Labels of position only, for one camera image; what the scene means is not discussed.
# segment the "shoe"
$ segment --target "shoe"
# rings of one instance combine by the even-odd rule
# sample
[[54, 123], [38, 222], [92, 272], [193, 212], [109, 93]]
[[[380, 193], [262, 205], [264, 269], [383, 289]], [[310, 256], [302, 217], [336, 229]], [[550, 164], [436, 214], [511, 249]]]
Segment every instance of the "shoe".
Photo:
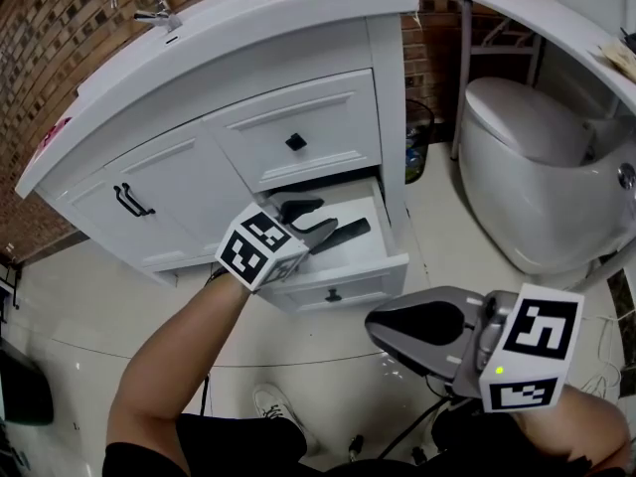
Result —
[[302, 432], [307, 443], [306, 456], [312, 456], [318, 452], [320, 445], [316, 437], [302, 425], [291, 407], [289, 399], [282, 391], [272, 384], [261, 384], [255, 387], [252, 394], [256, 414], [262, 418], [286, 418], [291, 420]]

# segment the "white floor tile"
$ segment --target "white floor tile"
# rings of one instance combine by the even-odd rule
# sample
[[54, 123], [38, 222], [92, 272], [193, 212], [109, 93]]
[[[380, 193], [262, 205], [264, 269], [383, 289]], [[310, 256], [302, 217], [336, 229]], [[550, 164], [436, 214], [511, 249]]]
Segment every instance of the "white floor tile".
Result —
[[473, 218], [459, 167], [449, 153], [447, 143], [429, 146], [422, 177], [406, 186], [406, 205], [430, 285], [459, 286], [482, 294], [494, 289], [516, 291], [524, 274]]
[[[428, 286], [416, 245], [411, 253], [407, 291]], [[209, 276], [207, 267], [184, 272], [177, 288], [158, 285], [86, 241], [26, 268], [21, 307], [10, 317], [54, 340], [130, 358]], [[253, 296], [218, 364], [300, 364], [374, 353], [364, 328], [372, 307], [289, 316]]]
[[[55, 412], [49, 426], [9, 423], [16, 449], [27, 454], [35, 469], [40, 468], [35, 475], [100, 475], [108, 412], [128, 359], [75, 348], [18, 326], [9, 325], [4, 337], [42, 369]], [[202, 388], [185, 412], [199, 413], [201, 393]], [[42, 473], [47, 465], [50, 474]]]
[[[413, 233], [402, 243], [411, 257], [405, 291], [447, 284], [480, 293], [518, 290], [524, 274], [472, 218], [447, 154], [445, 145], [431, 146], [424, 175], [407, 187]], [[128, 359], [208, 275], [207, 267], [193, 267], [183, 271], [177, 288], [161, 286], [91, 241], [27, 267], [19, 289], [21, 309], [10, 310], [3, 335], [40, 364], [54, 396], [52, 426], [11, 426], [34, 475], [99, 474], [108, 409]], [[253, 416], [253, 386], [274, 382], [324, 446], [310, 464], [327, 468], [344, 462], [358, 433], [367, 440], [362, 457], [377, 456], [435, 397], [424, 380], [371, 343], [363, 323], [368, 311], [290, 316], [251, 298], [212, 371], [206, 413], [211, 402], [214, 415]], [[587, 294], [585, 314], [615, 316], [606, 285]], [[574, 385], [582, 386], [600, 370], [610, 384], [614, 380], [597, 358], [602, 326], [598, 320], [582, 324], [569, 374]], [[614, 336], [611, 360], [621, 366], [622, 346], [617, 332]], [[604, 344], [603, 359], [609, 355], [609, 338]], [[188, 412], [199, 411], [201, 393]], [[607, 396], [615, 400], [617, 388]], [[622, 402], [628, 418], [636, 421], [636, 406], [631, 406]], [[408, 459], [410, 449], [426, 440], [425, 429], [421, 426], [401, 444], [394, 457]]]
[[[259, 383], [280, 387], [301, 421], [318, 437], [326, 453], [316, 460], [318, 466], [345, 462], [356, 434], [365, 437], [362, 457], [377, 457], [437, 400], [421, 377], [390, 357], [377, 355], [302, 366], [214, 368], [214, 415], [254, 417], [251, 393]], [[408, 460], [410, 450], [422, 442], [426, 426], [414, 431], [392, 457]]]

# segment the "cabinet door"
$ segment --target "cabinet door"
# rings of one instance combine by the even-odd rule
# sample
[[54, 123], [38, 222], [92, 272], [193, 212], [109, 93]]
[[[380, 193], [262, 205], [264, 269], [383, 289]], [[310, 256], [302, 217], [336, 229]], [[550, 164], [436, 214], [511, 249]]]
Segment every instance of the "cabinet door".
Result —
[[[140, 211], [126, 198], [122, 184], [128, 183], [129, 198], [153, 209]], [[130, 179], [100, 170], [64, 193], [59, 202], [71, 208], [87, 234], [117, 256], [137, 266], [186, 259], [197, 250], [192, 237], [161, 207], [146, 199]]]
[[251, 192], [200, 120], [131, 150], [106, 169], [130, 179], [135, 192], [161, 207], [197, 241], [196, 255], [214, 254]]

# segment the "black cabinet handle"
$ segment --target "black cabinet handle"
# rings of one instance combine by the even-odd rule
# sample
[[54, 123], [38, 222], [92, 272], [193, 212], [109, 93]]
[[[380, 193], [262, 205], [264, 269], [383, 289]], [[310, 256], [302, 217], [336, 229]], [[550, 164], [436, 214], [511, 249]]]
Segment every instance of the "black cabinet handle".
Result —
[[132, 198], [132, 196], [130, 196], [130, 193], [129, 193], [130, 186], [128, 184], [124, 182], [123, 184], [121, 184], [121, 187], [123, 187], [123, 195], [126, 197], [126, 200], [128, 200], [135, 207], [135, 209], [139, 211], [140, 216], [148, 216], [149, 214], [155, 214], [154, 209], [149, 209], [149, 210], [144, 209], [141, 205], [137, 203], [137, 201], [134, 198]]
[[119, 186], [114, 186], [112, 189], [114, 189], [115, 191], [115, 197], [117, 198], [117, 201], [123, 206], [124, 209], [126, 209], [130, 214], [132, 214], [135, 218], [140, 218], [141, 214], [137, 214], [135, 211], [133, 211], [126, 202], [124, 202], [121, 199], [121, 188]]
[[287, 145], [294, 152], [296, 152], [297, 150], [300, 150], [301, 148], [306, 147], [307, 146], [307, 142], [304, 139], [302, 139], [300, 134], [298, 134], [297, 132], [294, 132], [291, 135], [291, 138], [289, 138], [287, 141], [285, 141], [285, 145]]
[[325, 300], [327, 302], [339, 302], [340, 300], [342, 300], [342, 297], [340, 295], [338, 295], [336, 293], [337, 289], [336, 288], [330, 288], [329, 289], [329, 296], [325, 297]]

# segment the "drawer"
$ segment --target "drawer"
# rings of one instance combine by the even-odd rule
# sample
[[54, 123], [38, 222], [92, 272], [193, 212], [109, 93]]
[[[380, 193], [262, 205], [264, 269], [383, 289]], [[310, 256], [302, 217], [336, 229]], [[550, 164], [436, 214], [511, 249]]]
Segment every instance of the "drawer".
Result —
[[284, 311], [381, 302], [401, 295], [408, 253], [396, 248], [377, 180], [364, 179], [315, 191], [325, 204], [298, 219], [308, 228], [326, 218], [339, 226], [367, 218], [371, 230], [316, 255], [309, 254], [284, 281], [259, 294]]
[[370, 69], [268, 92], [204, 122], [255, 193], [381, 162]]

